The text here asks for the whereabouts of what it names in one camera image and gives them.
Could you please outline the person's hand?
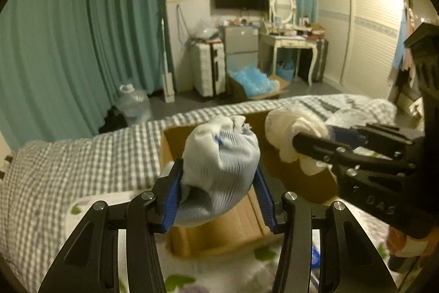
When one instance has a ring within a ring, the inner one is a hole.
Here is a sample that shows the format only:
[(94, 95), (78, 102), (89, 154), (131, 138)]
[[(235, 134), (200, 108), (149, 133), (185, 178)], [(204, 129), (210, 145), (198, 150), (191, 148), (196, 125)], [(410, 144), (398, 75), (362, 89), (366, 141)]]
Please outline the person's hand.
[(421, 256), (427, 249), (428, 244), (426, 240), (411, 238), (392, 227), (389, 228), (386, 239), (386, 247), (389, 253), (402, 258)]

